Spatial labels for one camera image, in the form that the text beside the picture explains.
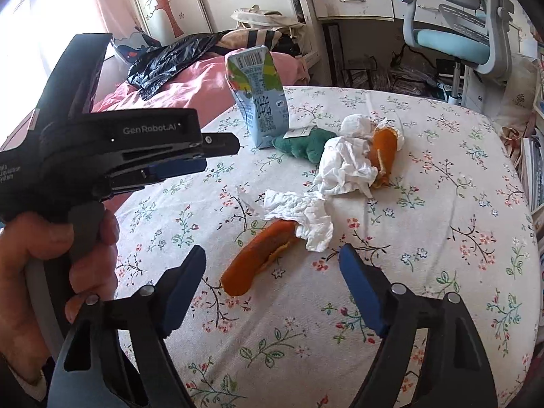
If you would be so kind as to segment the person's left hand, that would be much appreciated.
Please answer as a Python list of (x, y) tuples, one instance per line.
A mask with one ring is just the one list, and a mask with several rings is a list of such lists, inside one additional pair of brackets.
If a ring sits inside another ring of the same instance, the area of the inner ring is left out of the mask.
[[(31, 212), (19, 215), (1, 232), (1, 355), (16, 378), (32, 387), (40, 383), (51, 352), (62, 344), (45, 265), (66, 254), (74, 239), (72, 225), (50, 223)], [(65, 305), (70, 322), (87, 296), (114, 297), (118, 239), (117, 220), (106, 211), (100, 239), (69, 270), (69, 285), (75, 292)]]

